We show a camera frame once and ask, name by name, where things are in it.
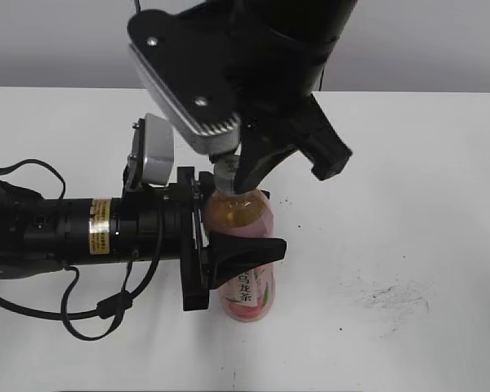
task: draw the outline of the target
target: white table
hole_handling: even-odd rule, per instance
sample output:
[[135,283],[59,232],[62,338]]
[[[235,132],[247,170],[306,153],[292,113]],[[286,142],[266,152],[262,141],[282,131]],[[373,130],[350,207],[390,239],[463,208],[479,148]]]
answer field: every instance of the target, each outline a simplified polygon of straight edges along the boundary
[[[163,262],[96,343],[0,309],[0,391],[490,391],[490,95],[317,98],[354,156],[323,183],[300,155],[265,180],[289,246],[265,319],[236,323],[214,296],[208,311],[183,313],[179,265]],[[158,110],[145,91],[0,88],[0,166],[44,159],[68,197],[118,196],[131,125],[146,112]],[[177,165],[210,168],[176,145]],[[60,192],[41,168],[9,179]],[[115,293],[123,272],[84,267],[71,310]],[[0,294],[57,310],[72,276],[0,282]]]

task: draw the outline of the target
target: yellow label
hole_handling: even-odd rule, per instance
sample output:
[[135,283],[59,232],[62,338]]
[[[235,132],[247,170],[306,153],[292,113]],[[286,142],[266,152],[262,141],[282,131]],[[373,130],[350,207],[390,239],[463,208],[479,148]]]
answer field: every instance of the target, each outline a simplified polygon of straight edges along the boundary
[[94,198],[89,211],[89,253],[92,255],[108,255],[110,198]]

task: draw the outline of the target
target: cable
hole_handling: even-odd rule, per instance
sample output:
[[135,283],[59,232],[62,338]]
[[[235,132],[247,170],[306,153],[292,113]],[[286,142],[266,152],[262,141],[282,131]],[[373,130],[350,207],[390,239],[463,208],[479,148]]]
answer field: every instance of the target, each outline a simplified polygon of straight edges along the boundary
[[[36,319],[44,319],[44,320],[53,320],[53,321],[61,321],[62,316],[60,313],[55,312],[45,312],[43,310],[30,309],[21,305],[14,304],[8,300],[5,300],[0,297],[0,307],[9,310],[10,312],[22,314],[28,317],[34,317]],[[71,313],[69,314],[69,319],[71,320],[84,320],[91,319],[96,317],[98,313],[96,310],[89,310],[87,312],[80,313]]]
[[51,166],[49,163],[45,163],[45,162],[40,161],[38,159],[25,159],[23,161],[20,161],[18,163],[15,163],[12,166],[0,167],[0,176],[5,176],[6,174],[11,174],[16,169],[18,169],[18,168],[20,168],[20,167],[22,167],[24,165],[29,165],[29,164],[39,165],[41,167],[46,168],[49,172],[51,172],[52,174],[54,174],[55,177],[58,180],[60,180],[60,182],[62,183],[62,191],[60,193],[60,196],[58,197],[58,200],[61,200],[62,198],[64,198],[64,196],[65,196],[65,190],[66,190],[64,177],[62,177],[60,175],[60,173],[53,166]]
[[319,78],[319,90],[320,91],[323,87],[323,76],[325,76],[325,67],[323,67],[323,70],[321,71],[321,77]]
[[111,325],[109,326],[109,329],[102,333],[101,335],[98,336],[86,336],[80,333],[71,323],[71,320],[69,319],[69,315],[67,313],[67,304],[69,303],[69,295],[71,294],[71,291],[73,291],[74,286],[76,286],[76,283],[78,283],[78,280],[80,279],[80,271],[78,271],[78,268],[76,267],[67,267],[65,270],[68,271],[73,271],[75,273],[74,279],[71,282],[71,284],[67,287],[67,289],[64,292],[64,295],[62,296],[62,302],[60,304],[60,314],[62,316],[62,321],[64,323],[65,329],[73,335],[74,337],[80,339],[81,341],[98,341],[99,339],[106,337],[109,335],[111,332],[115,331],[116,328],[120,326],[120,324],[123,321],[123,316],[125,315],[125,295],[127,294],[127,280],[129,279],[129,275],[131,275],[132,271],[132,262],[133,260],[129,261],[127,263],[127,272],[125,273],[125,279],[123,280],[122,288],[120,289],[120,293],[117,295],[118,300],[117,300],[117,307],[116,307],[116,313],[114,314],[113,321]]

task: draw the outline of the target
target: screw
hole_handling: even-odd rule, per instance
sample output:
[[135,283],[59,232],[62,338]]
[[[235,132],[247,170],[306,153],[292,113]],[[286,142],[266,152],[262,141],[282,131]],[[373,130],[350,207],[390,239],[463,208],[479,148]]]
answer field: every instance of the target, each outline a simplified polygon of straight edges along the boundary
[[207,106],[207,105],[209,105],[209,101],[204,96],[197,96],[196,98],[194,98],[194,103],[197,106]]
[[149,37],[147,38],[147,45],[150,47],[155,47],[158,45],[158,39],[156,37]]

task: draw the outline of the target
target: gray wall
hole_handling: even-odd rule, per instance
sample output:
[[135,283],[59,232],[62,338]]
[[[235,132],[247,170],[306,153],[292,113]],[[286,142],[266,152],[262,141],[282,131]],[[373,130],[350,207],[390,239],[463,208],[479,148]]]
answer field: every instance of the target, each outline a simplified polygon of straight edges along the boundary
[[[131,0],[0,0],[0,86],[139,87],[127,55],[133,11]],[[323,86],[490,91],[490,0],[359,0]]]

